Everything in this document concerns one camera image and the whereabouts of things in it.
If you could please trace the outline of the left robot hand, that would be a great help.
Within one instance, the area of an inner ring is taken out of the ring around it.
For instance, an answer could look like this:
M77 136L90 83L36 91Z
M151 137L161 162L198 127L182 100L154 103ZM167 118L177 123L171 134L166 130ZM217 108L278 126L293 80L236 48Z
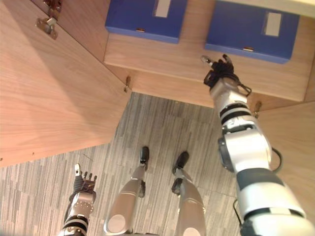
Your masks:
M93 194L95 193L94 187L97 180L97 176L93 173L82 172L79 163L75 164L75 179L73 184L73 193L86 192Z

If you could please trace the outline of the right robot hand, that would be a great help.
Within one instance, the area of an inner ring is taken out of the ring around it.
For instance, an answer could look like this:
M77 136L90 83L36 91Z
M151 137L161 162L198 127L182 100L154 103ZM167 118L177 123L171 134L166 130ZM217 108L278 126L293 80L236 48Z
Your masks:
M238 77L234 74L234 66L230 57L223 54L223 59L213 61L208 56L202 55L201 61L210 66L210 71L204 78L204 84L209 87L214 87L219 79L229 78L234 81L238 80Z

